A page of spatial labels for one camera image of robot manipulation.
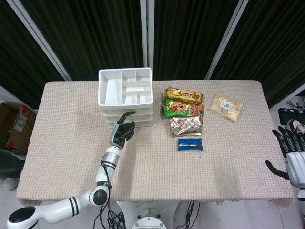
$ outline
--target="gold snack package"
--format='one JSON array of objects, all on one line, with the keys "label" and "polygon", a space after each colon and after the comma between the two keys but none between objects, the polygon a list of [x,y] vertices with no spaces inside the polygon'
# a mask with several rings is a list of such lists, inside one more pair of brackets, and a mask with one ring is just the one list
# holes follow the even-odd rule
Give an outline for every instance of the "gold snack package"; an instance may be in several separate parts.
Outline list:
[{"label": "gold snack package", "polygon": [[203,94],[185,89],[169,87],[164,92],[164,98],[199,105],[203,103]]},{"label": "gold snack package", "polygon": [[238,115],[243,107],[241,102],[228,99],[223,94],[216,94],[209,109],[220,113],[222,116],[237,122]]}]

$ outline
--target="cardboard box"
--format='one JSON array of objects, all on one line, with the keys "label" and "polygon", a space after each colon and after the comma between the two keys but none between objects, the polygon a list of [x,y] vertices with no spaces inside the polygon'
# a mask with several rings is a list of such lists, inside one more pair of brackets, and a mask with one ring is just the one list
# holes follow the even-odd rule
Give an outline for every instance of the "cardboard box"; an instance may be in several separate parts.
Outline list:
[{"label": "cardboard box", "polygon": [[20,103],[1,103],[1,145],[7,139],[6,146],[27,153],[35,120],[36,114],[26,106]]}]

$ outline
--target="white plastic drawer organizer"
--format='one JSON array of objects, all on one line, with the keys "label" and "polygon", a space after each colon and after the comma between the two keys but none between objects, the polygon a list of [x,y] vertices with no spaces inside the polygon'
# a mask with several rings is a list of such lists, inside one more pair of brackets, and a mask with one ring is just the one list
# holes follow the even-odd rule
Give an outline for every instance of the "white plastic drawer organizer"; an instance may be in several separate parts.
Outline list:
[{"label": "white plastic drawer organizer", "polygon": [[136,127],[153,125],[153,79],[150,68],[99,70],[99,106],[113,126],[128,111],[126,118]]}]

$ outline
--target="black curtain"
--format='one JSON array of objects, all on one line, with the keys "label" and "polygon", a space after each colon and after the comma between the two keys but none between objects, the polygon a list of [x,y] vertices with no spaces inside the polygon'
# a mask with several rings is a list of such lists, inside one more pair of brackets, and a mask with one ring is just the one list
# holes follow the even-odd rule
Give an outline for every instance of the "black curtain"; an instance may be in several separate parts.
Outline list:
[{"label": "black curtain", "polygon": [[305,1],[249,1],[211,79],[258,80],[269,107],[305,83]]},{"label": "black curtain", "polygon": [[154,80],[204,79],[238,0],[155,0]]},{"label": "black curtain", "polygon": [[6,1],[0,20],[0,85],[38,109],[44,85],[63,79]]},{"label": "black curtain", "polygon": [[73,80],[143,67],[139,0],[21,0]]}]

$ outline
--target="snack package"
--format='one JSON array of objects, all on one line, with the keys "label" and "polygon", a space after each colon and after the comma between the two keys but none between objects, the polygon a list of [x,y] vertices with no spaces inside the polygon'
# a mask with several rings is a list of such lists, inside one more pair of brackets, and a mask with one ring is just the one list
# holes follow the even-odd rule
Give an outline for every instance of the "snack package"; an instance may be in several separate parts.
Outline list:
[{"label": "snack package", "polygon": [[243,104],[241,102],[228,99],[223,94],[216,94],[209,109],[221,113],[222,116],[237,122],[242,107]]},{"label": "snack package", "polygon": [[204,112],[204,106],[188,104],[181,101],[175,101],[171,99],[165,99],[163,102],[162,113],[165,118],[168,117],[190,117],[190,116],[202,116]]},{"label": "snack package", "polygon": [[198,149],[203,151],[202,139],[201,138],[179,138],[178,139],[178,151]]},{"label": "snack package", "polygon": [[171,137],[200,136],[202,117],[173,117],[170,119]]},{"label": "snack package", "polygon": [[164,98],[199,105],[203,103],[203,94],[185,89],[169,87],[164,92]]}]

